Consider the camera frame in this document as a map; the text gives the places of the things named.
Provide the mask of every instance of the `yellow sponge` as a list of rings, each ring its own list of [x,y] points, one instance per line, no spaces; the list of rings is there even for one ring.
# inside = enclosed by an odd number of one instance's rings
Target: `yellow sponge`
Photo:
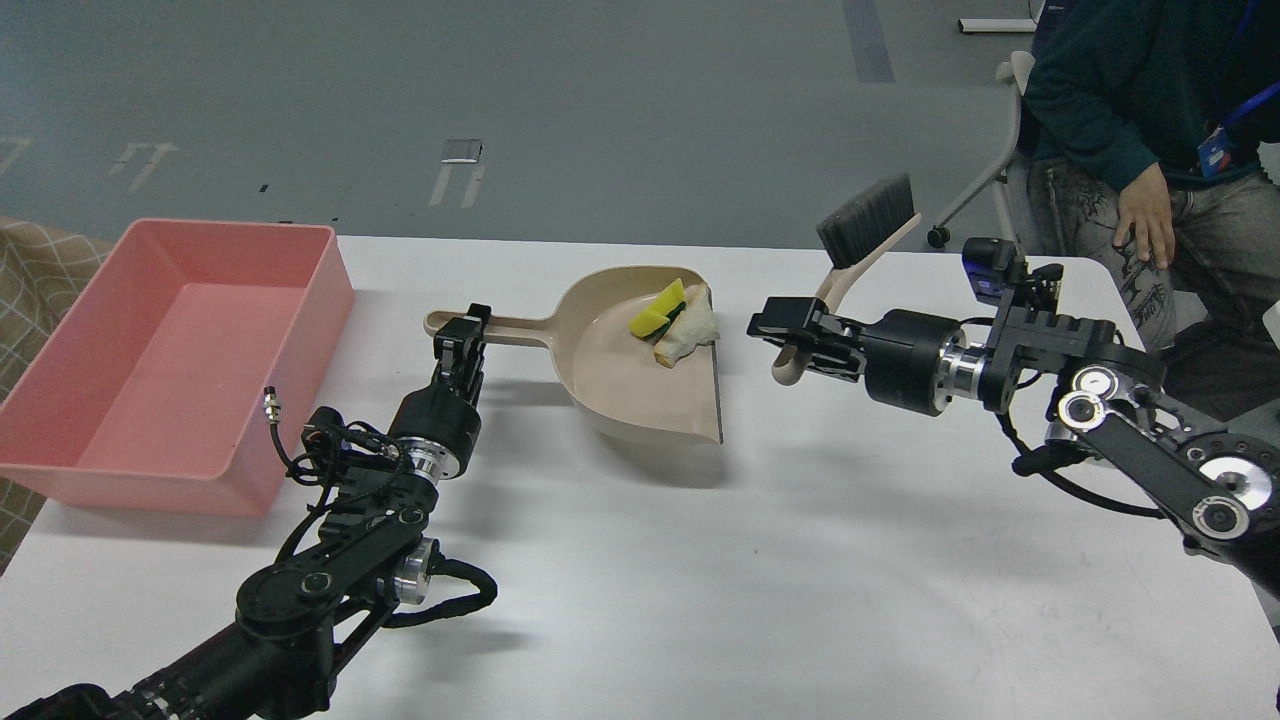
[[[685,283],[676,278],[658,293],[631,322],[627,329],[640,340],[660,337],[671,327],[671,320],[685,309]]]

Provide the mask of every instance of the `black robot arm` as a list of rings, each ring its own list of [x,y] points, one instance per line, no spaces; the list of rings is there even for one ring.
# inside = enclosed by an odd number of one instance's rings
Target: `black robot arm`
[[[992,238],[970,240],[963,259],[975,296],[997,306],[986,345],[969,345],[965,323],[950,318],[891,310],[864,324],[814,297],[768,299],[748,334],[795,346],[812,355],[808,370],[861,380],[873,400],[927,415],[968,397],[1004,416],[1024,370],[1057,375],[1046,446],[1023,465],[1108,460],[1188,551],[1280,597],[1280,450],[1161,395],[1164,365],[1121,345],[1114,323],[1057,314],[1060,265],[1028,272],[1014,243]]]
[[[338,674],[376,630],[492,603],[498,588],[484,570],[444,557],[439,543],[422,536],[439,498],[436,484],[466,470],[480,432],[475,402],[488,322],[489,307],[472,305],[442,328],[430,384],[404,397],[385,434],[320,407],[303,427],[306,452],[291,460],[275,434],[274,388],[266,388],[264,406],[288,474],[323,493],[276,561],[241,585],[234,623],[114,698],[97,685],[72,685],[10,719],[305,717],[329,708]],[[319,542],[298,551],[316,521]],[[396,612],[402,603],[421,603],[436,575],[466,580],[476,592]],[[356,628],[335,641],[334,628],[361,614]]]

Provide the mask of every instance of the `brush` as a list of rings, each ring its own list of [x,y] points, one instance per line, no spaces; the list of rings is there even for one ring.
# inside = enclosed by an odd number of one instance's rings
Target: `brush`
[[[845,202],[818,223],[818,237],[831,258],[831,272],[814,297],[835,313],[854,281],[906,233],[920,224],[906,173],[884,178]],[[800,380],[810,356],[787,345],[773,361],[773,379],[790,386]]]

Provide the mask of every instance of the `lanyard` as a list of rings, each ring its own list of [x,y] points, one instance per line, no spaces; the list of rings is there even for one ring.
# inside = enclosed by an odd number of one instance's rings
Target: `lanyard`
[[[1222,58],[1217,63],[1217,77],[1221,78],[1222,73],[1226,70],[1226,59],[1231,55],[1236,44],[1244,37],[1244,31],[1248,29],[1249,23],[1253,22],[1253,12],[1258,8],[1258,0],[1249,0],[1249,4],[1244,8],[1244,15],[1240,18],[1240,24],[1235,26],[1235,33],[1231,35],[1231,41],[1226,44],[1226,50],[1222,51]],[[1256,110],[1260,105],[1271,100],[1277,94],[1280,94],[1280,81],[1272,83],[1270,87],[1258,92],[1253,97],[1249,97],[1242,102],[1235,110],[1231,110],[1222,120],[1222,126],[1226,128],[1234,127],[1236,123],[1244,119],[1245,115]],[[1221,108],[1222,101],[1217,96],[1217,87],[1213,88],[1213,101]]]

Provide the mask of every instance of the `id badge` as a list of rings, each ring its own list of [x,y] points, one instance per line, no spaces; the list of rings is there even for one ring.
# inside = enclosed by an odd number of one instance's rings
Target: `id badge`
[[[1204,179],[1215,177],[1231,164],[1231,149],[1222,126],[1219,126],[1213,135],[1199,145],[1197,151],[1201,159],[1201,174],[1204,176]]]

